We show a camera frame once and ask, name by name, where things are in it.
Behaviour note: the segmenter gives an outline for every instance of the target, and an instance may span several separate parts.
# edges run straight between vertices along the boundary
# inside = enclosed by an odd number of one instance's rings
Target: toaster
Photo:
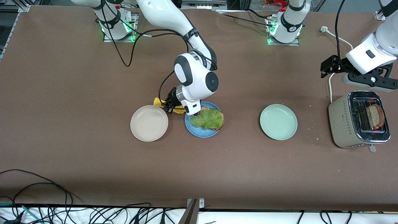
[[[387,118],[384,125],[375,130],[371,127],[366,108],[379,105],[383,112],[380,97],[371,91],[353,91],[329,105],[329,122],[333,141],[341,148],[355,149],[368,147],[376,151],[376,144],[390,139]]]

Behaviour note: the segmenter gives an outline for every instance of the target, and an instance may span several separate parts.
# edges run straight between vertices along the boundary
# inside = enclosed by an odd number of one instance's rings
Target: white robotic arm
[[[389,78],[398,56],[398,0],[379,0],[386,21],[357,47],[339,60],[332,55],[321,64],[321,78],[330,73],[347,73],[346,84],[384,92],[398,89],[398,80]]]
[[[346,54],[361,73],[391,64],[398,55],[398,0],[380,0],[386,21],[369,34],[357,47]]]
[[[276,14],[277,24],[270,35],[282,43],[294,41],[310,8],[311,0],[289,0],[286,11]]]
[[[123,0],[71,1],[77,5],[91,7],[106,36],[122,39],[131,32],[122,21],[126,17],[125,11],[117,9],[117,5]],[[182,105],[188,115],[198,115],[201,110],[200,100],[212,95],[219,85],[216,73],[212,72],[217,68],[214,51],[205,43],[184,13],[170,0],[137,0],[137,4],[152,25],[178,32],[191,46],[188,53],[177,56],[174,62],[174,71],[182,85],[171,90],[164,108],[171,113],[173,108]]]

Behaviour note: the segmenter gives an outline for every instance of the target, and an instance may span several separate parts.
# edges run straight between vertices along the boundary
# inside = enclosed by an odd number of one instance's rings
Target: lettuce leaf
[[[193,117],[191,124],[197,128],[203,127],[207,130],[210,128],[220,128],[223,120],[222,113],[217,109],[202,110],[198,116]]]

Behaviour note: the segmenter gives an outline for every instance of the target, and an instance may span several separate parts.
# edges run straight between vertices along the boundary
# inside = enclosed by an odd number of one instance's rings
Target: bread slice
[[[366,108],[366,112],[371,128],[377,130],[384,125],[385,116],[381,106],[373,104]]]
[[[205,106],[202,106],[202,108],[201,108],[201,110],[200,110],[200,112],[202,112],[202,111],[204,111],[204,110],[210,110],[210,108],[208,108],[208,107],[205,107]],[[219,127],[219,128],[210,128],[210,130],[220,130],[223,126],[224,126],[224,122],[225,122],[225,117],[224,117],[224,114],[221,112],[221,114],[222,114],[222,125],[221,125],[221,127]]]

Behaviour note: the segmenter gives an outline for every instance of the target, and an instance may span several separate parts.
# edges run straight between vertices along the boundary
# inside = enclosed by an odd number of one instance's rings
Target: green plate
[[[273,104],[261,112],[260,125],[270,138],[286,140],[296,133],[297,118],[287,106]]]

